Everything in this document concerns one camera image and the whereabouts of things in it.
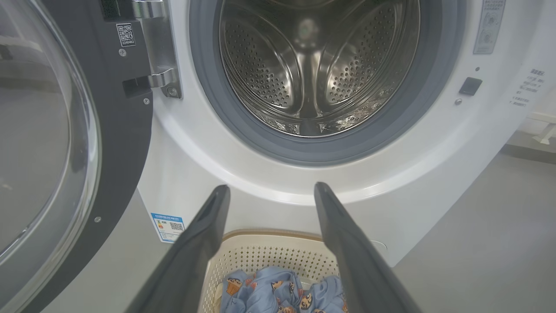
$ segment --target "washing machine door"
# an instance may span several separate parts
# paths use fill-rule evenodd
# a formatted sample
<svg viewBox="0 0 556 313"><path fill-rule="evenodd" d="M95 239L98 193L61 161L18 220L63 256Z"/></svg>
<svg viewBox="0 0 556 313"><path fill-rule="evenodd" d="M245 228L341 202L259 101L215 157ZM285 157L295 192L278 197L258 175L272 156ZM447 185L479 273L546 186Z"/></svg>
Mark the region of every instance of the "washing machine door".
<svg viewBox="0 0 556 313"><path fill-rule="evenodd" d="M0 312L39 312L127 207L151 137L141 26L91 1L0 3Z"/></svg>

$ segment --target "perforated basket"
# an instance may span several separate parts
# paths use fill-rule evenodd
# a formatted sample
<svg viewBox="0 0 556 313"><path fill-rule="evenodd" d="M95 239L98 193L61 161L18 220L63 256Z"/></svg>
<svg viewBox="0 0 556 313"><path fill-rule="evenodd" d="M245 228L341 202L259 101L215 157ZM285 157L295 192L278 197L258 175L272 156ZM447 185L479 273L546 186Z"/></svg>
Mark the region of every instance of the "perforated basket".
<svg viewBox="0 0 556 313"><path fill-rule="evenodd" d="M226 274L235 270L255 273L268 266L296 272L304 288L326 276L339 276L336 257L318 237L284 231L232 232L224 236L208 263L198 312L214 312L215 300L222 293L218 286Z"/></svg>

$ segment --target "floor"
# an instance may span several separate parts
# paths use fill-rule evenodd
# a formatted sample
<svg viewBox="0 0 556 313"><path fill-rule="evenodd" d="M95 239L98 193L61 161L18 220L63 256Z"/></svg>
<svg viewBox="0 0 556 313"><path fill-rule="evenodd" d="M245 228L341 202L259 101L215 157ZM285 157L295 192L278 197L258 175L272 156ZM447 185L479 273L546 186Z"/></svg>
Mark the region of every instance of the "floor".
<svg viewBox="0 0 556 313"><path fill-rule="evenodd" d="M423 312L555 312L556 165L499 154L394 268ZM138 193L43 311L123 312L170 245Z"/></svg>
<svg viewBox="0 0 556 313"><path fill-rule="evenodd" d="M550 144L545 145L533 139L534 136L535 135L533 134L524 133L522 131L516 131L512 135L512 137L510 137L507 144L513 146L531 148L543 152L556 153L556 137L550 138L549 139Z"/></svg>

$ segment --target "gray rubber seal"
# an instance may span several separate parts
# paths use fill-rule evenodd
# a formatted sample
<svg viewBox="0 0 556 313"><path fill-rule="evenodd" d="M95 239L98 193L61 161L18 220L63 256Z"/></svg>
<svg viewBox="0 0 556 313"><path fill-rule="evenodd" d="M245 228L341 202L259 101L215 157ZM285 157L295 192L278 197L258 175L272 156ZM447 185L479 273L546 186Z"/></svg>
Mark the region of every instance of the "gray rubber seal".
<svg viewBox="0 0 556 313"><path fill-rule="evenodd" d="M220 57L224 0L191 0L193 63L205 94L224 124L241 140L282 162L324 166L363 158L403 134L434 103L450 76L465 28L465 0L421 0L421 29L413 64L396 94L356 128L324 138L300 138L263 124L239 101Z"/></svg>

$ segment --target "blue fabric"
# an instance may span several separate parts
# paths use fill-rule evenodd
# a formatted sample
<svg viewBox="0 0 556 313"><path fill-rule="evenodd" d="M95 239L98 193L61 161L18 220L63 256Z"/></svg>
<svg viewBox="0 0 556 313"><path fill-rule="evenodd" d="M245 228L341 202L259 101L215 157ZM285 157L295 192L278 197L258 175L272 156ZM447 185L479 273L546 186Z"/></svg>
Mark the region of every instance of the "blue fabric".
<svg viewBox="0 0 556 313"><path fill-rule="evenodd" d="M281 267L224 278L220 313L348 313L341 280L326 277L304 291L296 273Z"/></svg>

